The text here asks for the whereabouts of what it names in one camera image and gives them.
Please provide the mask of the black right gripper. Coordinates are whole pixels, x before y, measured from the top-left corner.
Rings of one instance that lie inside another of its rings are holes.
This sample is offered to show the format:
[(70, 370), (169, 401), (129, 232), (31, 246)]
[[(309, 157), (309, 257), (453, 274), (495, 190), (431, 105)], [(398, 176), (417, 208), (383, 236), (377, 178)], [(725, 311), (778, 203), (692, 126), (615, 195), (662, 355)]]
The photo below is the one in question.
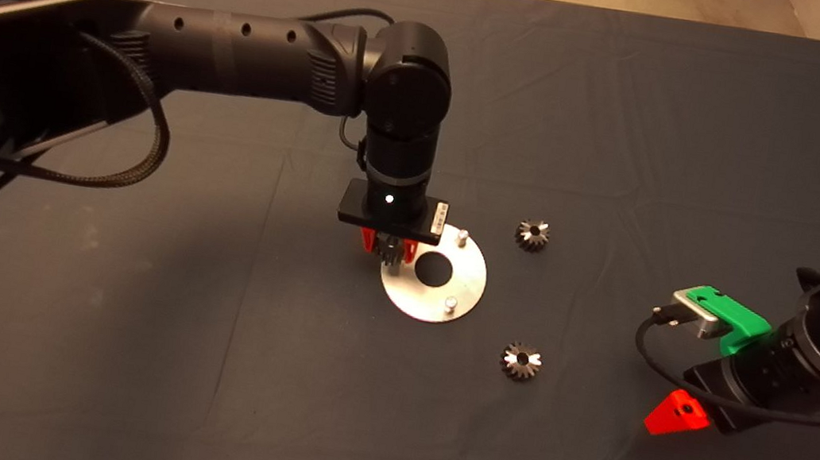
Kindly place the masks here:
[[(735, 354), (691, 366), (686, 382), (735, 404), (814, 413), (820, 376), (820, 334), (809, 322), (791, 320)], [(702, 431), (712, 425), (688, 391), (670, 391), (644, 417), (650, 435)]]

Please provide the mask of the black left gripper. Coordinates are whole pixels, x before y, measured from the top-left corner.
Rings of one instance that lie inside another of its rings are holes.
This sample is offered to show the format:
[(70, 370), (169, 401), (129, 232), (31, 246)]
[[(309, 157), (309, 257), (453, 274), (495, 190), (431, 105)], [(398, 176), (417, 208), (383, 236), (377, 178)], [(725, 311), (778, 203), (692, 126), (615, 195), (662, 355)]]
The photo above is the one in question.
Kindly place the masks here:
[(429, 176), (396, 178), (366, 169), (353, 178), (338, 205), (338, 220), (362, 227), (366, 252), (376, 248), (377, 232), (403, 238), (403, 261), (416, 260), (418, 245), (437, 245), (447, 224), (449, 203), (427, 195)]

